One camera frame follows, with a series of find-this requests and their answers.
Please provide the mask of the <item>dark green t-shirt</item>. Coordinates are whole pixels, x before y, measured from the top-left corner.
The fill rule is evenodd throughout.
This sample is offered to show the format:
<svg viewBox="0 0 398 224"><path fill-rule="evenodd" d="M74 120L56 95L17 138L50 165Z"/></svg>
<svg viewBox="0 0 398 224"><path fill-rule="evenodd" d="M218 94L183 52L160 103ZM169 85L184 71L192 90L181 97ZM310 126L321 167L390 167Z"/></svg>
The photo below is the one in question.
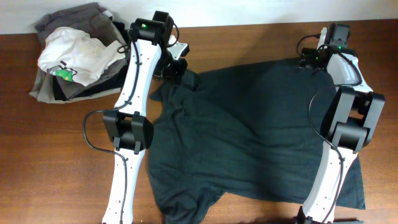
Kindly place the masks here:
<svg viewBox="0 0 398 224"><path fill-rule="evenodd" d="M296 58L186 71L151 99L148 174L167 223L200 223L223 194L303 203L322 156L315 134L335 95Z"/></svg>

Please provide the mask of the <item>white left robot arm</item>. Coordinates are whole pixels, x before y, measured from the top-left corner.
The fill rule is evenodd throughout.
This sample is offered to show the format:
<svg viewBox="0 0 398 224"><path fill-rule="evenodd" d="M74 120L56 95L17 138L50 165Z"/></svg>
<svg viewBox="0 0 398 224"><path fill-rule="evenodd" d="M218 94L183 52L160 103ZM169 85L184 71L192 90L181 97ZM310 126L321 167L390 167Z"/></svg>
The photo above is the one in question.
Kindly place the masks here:
<svg viewBox="0 0 398 224"><path fill-rule="evenodd" d="M153 80L180 82L187 69L189 46L172 35L175 23L167 12L157 11L151 20L131 24L131 51L126 79L114 109L104 112L103 122L114 150L114 173L109 202L102 222L132 223L137 176L154 126L146 106Z"/></svg>

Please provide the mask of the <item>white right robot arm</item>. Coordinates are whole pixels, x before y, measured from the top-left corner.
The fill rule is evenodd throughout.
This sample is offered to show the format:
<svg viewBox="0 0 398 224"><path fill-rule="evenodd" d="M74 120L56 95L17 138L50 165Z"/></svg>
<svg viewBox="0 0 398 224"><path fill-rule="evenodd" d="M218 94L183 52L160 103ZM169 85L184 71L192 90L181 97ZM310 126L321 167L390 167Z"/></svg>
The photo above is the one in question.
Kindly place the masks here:
<svg viewBox="0 0 398 224"><path fill-rule="evenodd" d="M317 47L298 51L299 66L327 72L336 94L315 132L323 141L322 158L296 223L335 222L335 207L346 175L359 152L371 142L386 101L364 80L358 55L348 48L349 36L348 25L332 23L316 35Z"/></svg>

